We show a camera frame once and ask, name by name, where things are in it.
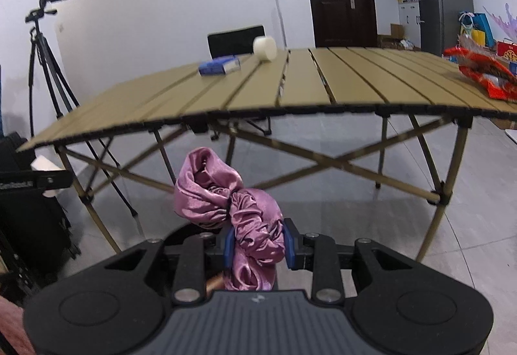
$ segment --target tiled floor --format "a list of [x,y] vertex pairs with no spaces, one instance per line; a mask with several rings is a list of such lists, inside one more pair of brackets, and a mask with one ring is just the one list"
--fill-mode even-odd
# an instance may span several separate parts
[[[388,134],[409,129],[406,116],[392,116]],[[304,116],[273,120],[273,136],[280,140],[330,155],[342,154],[379,140],[381,119],[373,115]],[[456,129],[446,126],[427,135],[437,168],[444,177]],[[135,153],[149,141],[142,135],[125,139]],[[208,136],[187,134],[167,147],[175,172],[188,151],[211,146],[224,157],[227,139],[211,142]],[[128,148],[115,154],[122,161]],[[517,145],[488,120],[475,120],[451,205],[447,209],[425,264],[474,286],[491,302],[495,312],[489,345],[483,354],[517,353]],[[377,155],[357,163],[376,170]],[[237,141],[234,167],[246,185],[311,165],[297,157]],[[138,173],[168,181],[159,154],[144,162]],[[385,173],[425,189],[431,189],[430,175],[417,139],[386,151]],[[167,235],[183,221],[172,211],[172,196],[145,186],[118,180],[140,213],[146,238]],[[332,235],[338,243],[351,244],[368,236],[396,251],[414,257],[433,214],[423,199],[337,170],[327,170],[270,190],[285,216],[293,218],[299,230]],[[63,275],[77,272],[112,255],[95,224],[77,198],[66,202],[69,218],[83,255],[70,261]],[[94,206],[122,248],[143,239],[128,210],[112,188],[96,196]],[[278,266],[281,288],[309,290],[311,274],[291,272]],[[350,274],[343,272],[349,295],[355,290]]]

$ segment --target red box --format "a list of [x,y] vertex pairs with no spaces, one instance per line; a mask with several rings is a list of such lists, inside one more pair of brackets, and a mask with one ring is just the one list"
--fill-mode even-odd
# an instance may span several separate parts
[[506,57],[509,61],[517,62],[517,44],[498,41],[497,55]]

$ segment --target white pole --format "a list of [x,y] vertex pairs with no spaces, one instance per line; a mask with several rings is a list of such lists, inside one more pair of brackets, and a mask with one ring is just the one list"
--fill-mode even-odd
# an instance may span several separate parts
[[282,11],[280,10],[280,0],[275,0],[277,3],[277,11],[278,11],[278,18],[280,18],[280,28],[282,30],[282,38],[284,40],[284,48],[288,48],[288,41],[285,38],[285,27],[284,27],[284,18],[282,17]]

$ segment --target wooden slat tabletop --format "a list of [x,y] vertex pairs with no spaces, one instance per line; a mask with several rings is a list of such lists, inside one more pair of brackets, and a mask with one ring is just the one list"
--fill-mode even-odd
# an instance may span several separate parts
[[56,121],[24,148],[69,144],[208,118],[286,112],[481,115],[517,120],[517,104],[493,100],[457,65],[379,48],[279,51],[272,62],[241,56],[241,69],[202,77],[197,64],[115,85]]

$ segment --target blue box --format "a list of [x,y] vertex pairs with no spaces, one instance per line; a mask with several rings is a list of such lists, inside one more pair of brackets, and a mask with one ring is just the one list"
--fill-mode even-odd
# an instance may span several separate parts
[[199,73],[205,75],[226,75],[240,69],[239,58],[235,56],[217,57],[199,65]]

